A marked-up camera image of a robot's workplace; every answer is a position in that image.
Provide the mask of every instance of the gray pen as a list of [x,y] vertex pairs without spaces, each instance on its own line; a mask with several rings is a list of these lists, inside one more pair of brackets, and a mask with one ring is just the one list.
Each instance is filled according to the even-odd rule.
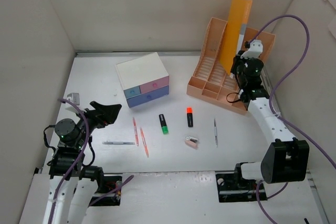
[[216,119],[215,119],[215,118],[214,118],[214,126],[215,126],[215,141],[216,141],[216,147],[218,148],[217,126],[216,126]]
[[133,145],[134,142],[103,142],[106,145]]

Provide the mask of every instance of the desktop drawer organizer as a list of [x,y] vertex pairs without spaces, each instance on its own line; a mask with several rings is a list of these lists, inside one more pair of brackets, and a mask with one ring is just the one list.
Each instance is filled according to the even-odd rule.
[[[226,24],[227,21],[221,19],[210,20],[199,62],[187,86],[187,94],[239,114],[245,114],[246,109],[242,102],[229,103],[226,100],[229,93],[238,92],[236,80],[226,74],[219,62],[219,49]],[[244,41],[252,39],[257,32],[258,30],[247,27]],[[260,59],[265,63],[272,50],[275,35],[262,32],[257,39],[263,43],[264,51]],[[237,96],[231,95],[228,99],[233,101]]]
[[169,94],[169,75],[156,52],[115,68],[130,108]]

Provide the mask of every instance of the orange book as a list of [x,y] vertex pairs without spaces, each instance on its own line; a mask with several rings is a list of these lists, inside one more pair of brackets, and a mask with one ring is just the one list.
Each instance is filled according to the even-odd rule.
[[229,18],[219,52],[219,61],[227,74],[230,74],[233,58],[240,51],[247,27],[252,0],[232,0]]

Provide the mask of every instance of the green cap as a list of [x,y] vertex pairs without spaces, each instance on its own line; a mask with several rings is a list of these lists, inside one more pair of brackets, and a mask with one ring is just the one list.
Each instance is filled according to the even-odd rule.
[[166,134],[169,133],[169,131],[168,131],[168,127],[167,127],[167,126],[162,126],[161,129],[162,129],[162,133],[163,133],[164,135],[166,135]]

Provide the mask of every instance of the green highlighter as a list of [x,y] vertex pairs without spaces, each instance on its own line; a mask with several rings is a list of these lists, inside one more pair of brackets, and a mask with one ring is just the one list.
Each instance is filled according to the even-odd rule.
[[168,127],[167,127],[167,124],[166,124],[166,120],[164,119],[164,115],[160,114],[159,119],[160,119],[162,133],[163,133],[163,135],[167,135],[169,133],[169,131],[168,131]]

